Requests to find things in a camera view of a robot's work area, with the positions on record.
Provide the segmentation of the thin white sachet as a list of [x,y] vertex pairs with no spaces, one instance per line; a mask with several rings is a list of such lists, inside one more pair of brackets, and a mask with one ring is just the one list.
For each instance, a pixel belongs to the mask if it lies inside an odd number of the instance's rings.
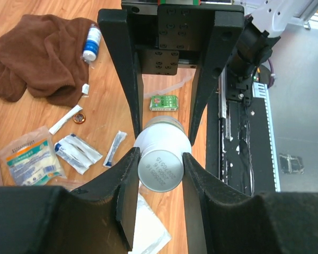
[[112,162],[113,162],[113,158],[114,155],[118,149],[118,147],[120,146],[120,144],[123,142],[123,140],[126,138],[127,133],[126,132],[122,132],[122,131],[118,131],[118,133],[116,134],[112,145],[110,147],[110,150],[105,158],[105,161],[103,163],[103,166],[110,168],[112,167]]

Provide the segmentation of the green medicine box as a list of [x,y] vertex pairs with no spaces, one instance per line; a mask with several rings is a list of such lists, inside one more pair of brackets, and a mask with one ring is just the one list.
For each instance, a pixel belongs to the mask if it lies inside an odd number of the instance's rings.
[[152,96],[149,109],[151,111],[177,111],[179,101],[176,95]]

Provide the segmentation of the green white bandage packet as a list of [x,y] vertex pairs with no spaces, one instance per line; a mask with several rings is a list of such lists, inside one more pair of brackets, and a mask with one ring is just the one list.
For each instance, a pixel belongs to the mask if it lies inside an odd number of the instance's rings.
[[0,151],[18,186],[42,186],[55,177],[66,178],[46,126],[24,134]]

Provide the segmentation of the small round copper tin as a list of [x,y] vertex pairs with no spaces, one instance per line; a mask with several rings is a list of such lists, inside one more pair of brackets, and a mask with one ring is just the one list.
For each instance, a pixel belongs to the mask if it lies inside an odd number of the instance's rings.
[[86,121],[86,116],[83,113],[76,113],[73,116],[73,121],[76,124],[83,124]]

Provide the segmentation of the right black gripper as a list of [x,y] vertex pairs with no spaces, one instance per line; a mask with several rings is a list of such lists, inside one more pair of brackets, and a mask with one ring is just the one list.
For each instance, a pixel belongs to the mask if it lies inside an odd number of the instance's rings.
[[135,138],[143,129],[142,73],[176,75],[178,68],[197,67],[188,134],[194,145],[204,109],[243,31],[244,8],[210,1],[122,1],[121,7],[100,9],[97,21]]

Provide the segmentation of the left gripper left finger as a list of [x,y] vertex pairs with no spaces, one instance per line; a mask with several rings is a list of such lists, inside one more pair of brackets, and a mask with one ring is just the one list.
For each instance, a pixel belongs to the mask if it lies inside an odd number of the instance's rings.
[[0,187],[0,253],[127,253],[133,248],[140,149],[68,191]]

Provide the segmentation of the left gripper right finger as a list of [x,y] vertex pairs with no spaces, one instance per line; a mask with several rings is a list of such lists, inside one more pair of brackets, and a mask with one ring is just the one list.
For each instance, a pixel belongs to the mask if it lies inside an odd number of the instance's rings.
[[189,253],[318,253],[318,193],[250,197],[182,158]]

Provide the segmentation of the white medicine bottle green label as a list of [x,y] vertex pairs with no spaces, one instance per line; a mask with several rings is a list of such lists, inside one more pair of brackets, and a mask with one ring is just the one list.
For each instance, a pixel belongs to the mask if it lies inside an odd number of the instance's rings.
[[138,177],[148,189],[164,193],[182,181],[182,155],[191,153],[191,143],[182,124],[171,116],[156,116],[147,122],[134,143],[140,149]]

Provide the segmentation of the white gauze pad packet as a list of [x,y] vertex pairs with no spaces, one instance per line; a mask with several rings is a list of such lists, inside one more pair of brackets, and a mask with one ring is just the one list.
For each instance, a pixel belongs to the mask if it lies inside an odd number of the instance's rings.
[[149,190],[142,183],[138,190],[134,243],[129,253],[159,253],[172,237],[142,196]]

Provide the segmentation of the white cotton swab wrapper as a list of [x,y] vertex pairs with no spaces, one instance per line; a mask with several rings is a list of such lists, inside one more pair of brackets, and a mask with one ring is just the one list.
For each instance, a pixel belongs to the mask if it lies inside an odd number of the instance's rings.
[[83,108],[80,105],[75,105],[49,129],[49,133],[52,135],[56,134],[71,117],[73,117],[76,113],[79,113],[82,109]]

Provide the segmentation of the white swab packets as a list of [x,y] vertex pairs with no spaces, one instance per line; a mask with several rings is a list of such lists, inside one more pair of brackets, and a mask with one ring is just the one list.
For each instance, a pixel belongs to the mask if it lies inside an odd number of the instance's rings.
[[73,133],[55,144],[55,152],[80,175],[85,174],[92,165],[103,157],[96,149]]

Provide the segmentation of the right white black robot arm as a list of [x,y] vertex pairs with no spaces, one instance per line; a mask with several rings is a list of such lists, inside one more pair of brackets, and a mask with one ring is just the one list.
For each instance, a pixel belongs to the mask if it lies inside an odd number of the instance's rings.
[[318,1],[263,1],[251,13],[244,2],[122,1],[103,8],[98,26],[128,101],[135,135],[143,124],[143,75],[174,76],[195,69],[188,138],[195,142],[201,116],[221,74],[226,98],[250,106],[253,74],[272,55],[287,24],[308,21]]

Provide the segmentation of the brown towel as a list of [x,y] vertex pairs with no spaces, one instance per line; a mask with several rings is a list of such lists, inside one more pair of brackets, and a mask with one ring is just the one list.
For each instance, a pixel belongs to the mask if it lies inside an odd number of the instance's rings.
[[89,80],[82,59],[94,21],[26,14],[0,37],[0,98],[17,102],[28,91],[57,106],[75,106]]

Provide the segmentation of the white blue pill bottle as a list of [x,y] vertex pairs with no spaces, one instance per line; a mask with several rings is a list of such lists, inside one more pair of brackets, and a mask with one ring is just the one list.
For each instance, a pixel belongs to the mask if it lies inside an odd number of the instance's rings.
[[86,42],[83,48],[82,58],[86,62],[94,62],[99,53],[102,34],[100,29],[92,24],[88,30]]

